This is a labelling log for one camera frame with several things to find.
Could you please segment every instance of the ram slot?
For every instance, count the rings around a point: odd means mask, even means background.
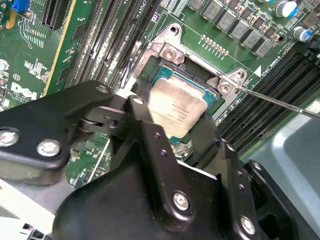
[[[95,75],[95,72],[97,70],[96,62],[99,61],[99,56],[103,51],[102,48],[104,47],[105,51],[107,51],[107,47],[110,44],[108,34],[113,33],[114,26],[117,24],[117,21],[115,20],[121,3],[122,0],[116,0],[107,12],[107,19],[103,24],[102,31],[99,34],[96,44],[94,45],[93,50],[90,54],[90,58],[86,64],[84,75],[82,77],[82,82],[86,82],[88,80],[93,79],[93,76]]]
[[[74,61],[64,88],[69,88],[80,83],[90,58],[91,51],[101,31],[102,24],[104,23],[105,16],[112,4],[112,0],[99,0],[97,2],[89,21],[89,27],[86,30],[85,37],[82,39],[76,61]]]
[[[118,59],[117,66],[115,67],[116,71],[114,71],[112,75],[109,77],[111,88],[114,89],[118,85],[122,77],[122,71],[125,71],[126,67],[128,68],[130,67],[130,66],[127,66],[129,61],[129,54],[134,48],[135,43],[143,40],[142,37],[145,34],[147,27],[149,26],[161,2],[162,2],[161,0],[148,1],[144,6],[143,13],[139,18],[139,22],[136,24],[133,34],[128,35],[128,41]]]
[[[99,76],[101,75],[101,71],[104,70],[105,60],[107,59],[107,56],[109,55],[115,41],[118,39],[120,29],[122,29],[123,25],[132,20],[129,20],[127,17],[130,13],[132,13],[132,6],[134,5],[135,1],[127,1],[123,14],[121,14],[119,19],[115,19],[115,21],[110,24],[110,26],[112,26],[111,36],[109,36],[104,42],[105,49],[102,52],[100,51],[99,58],[95,62],[94,75],[92,79],[103,82],[103,79],[101,79]]]
[[[116,37],[116,41],[112,45],[109,54],[104,60],[102,67],[102,72],[99,74],[98,81],[103,82],[104,84],[110,85],[109,76],[115,70],[115,67],[118,62],[118,58],[123,48],[125,47],[125,39],[128,37],[128,34],[135,29],[136,22],[139,19],[140,6],[142,5],[143,0],[135,1],[132,5],[131,11],[126,17],[126,21],[121,26],[121,30]]]

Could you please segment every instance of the black plastic bracket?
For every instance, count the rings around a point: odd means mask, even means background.
[[[145,182],[150,191],[155,215],[170,231],[183,231],[195,218],[189,186],[178,166],[164,129],[153,123],[145,101],[130,96],[125,103],[126,113],[132,117],[130,130],[112,158],[111,169],[116,169],[138,144]],[[181,210],[174,203],[174,194],[186,197],[188,208]]]
[[[233,240],[260,240],[249,176],[236,150],[219,136],[207,113],[190,134],[195,159],[220,181],[220,221],[225,236]]]
[[[268,239],[318,240],[319,237],[277,185],[266,169],[249,161],[247,170],[260,227]]]
[[[112,98],[108,88],[88,81],[2,112],[0,130],[14,131],[18,140],[0,147],[0,177],[36,185],[57,182],[69,160],[69,141],[80,118]],[[39,154],[37,145],[44,140],[58,142],[59,153]]]

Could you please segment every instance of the electrolytic capacitor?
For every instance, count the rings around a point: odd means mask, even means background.
[[[300,42],[306,42],[312,37],[312,32],[308,29],[304,29],[302,26],[297,26],[293,29],[292,35]]]
[[[287,1],[283,0],[280,1],[275,6],[275,15],[278,17],[290,18],[297,12],[298,6],[295,1]]]

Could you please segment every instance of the silver screw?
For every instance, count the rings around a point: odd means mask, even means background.
[[[246,216],[242,216],[240,218],[240,222],[242,224],[243,229],[250,235],[253,235],[256,233],[256,229],[254,224],[247,218]]]
[[[187,197],[181,192],[175,192],[173,194],[173,202],[176,207],[182,211],[185,211],[189,208],[189,201]]]
[[[19,134],[12,130],[0,130],[0,147],[9,147],[19,140]]]
[[[134,97],[133,101],[135,101],[137,104],[144,104],[144,101],[137,97]]]
[[[229,88],[227,86],[223,86],[221,88],[221,90],[224,92],[224,93],[227,93],[229,91]]]
[[[109,93],[108,88],[106,88],[105,86],[99,85],[95,88],[97,91],[107,94]]]
[[[36,146],[36,152],[45,157],[53,157],[60,153],[60,144],[53,139],[43,140]]]
[[[253,163],[253,166],[254,166],[256,169],[258,169],[259,171],[262,171],[262,168],[261,168],[261,166],[259,165],[259,163],[254,162],[254,163]]]

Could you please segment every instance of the screwdriver shaft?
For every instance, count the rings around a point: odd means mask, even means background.
[[[247,93],[247,94],[250,94],[252,96],[255,96],[255,97],[263,99],[263,100],[266,100],[266,101],[268,101],[270,103],[279,105],[281,107],[284,107],[284,108],[289,109],[291,111],[297,112],[299,114],[302,114],[302,115],[305,115],[305,116],[308,116],[308,117],[311,117],[311,118],[320,119],[320,115],[316,114],[316,113],[314,113],[312,111],[308,111],[308,110],[302,109],[300,107],[291,105],[289,103],[274,99],[274,98],[266,96],[266,95],[263,95],[263,94],[258,93],[256,91],[252,91],[252,90],[246,89],[246,88],[244,88],[242,86],[237,86],[236,88],[241,90],[241,91],[243,91],[243,92],[245,92],[245,93]]]

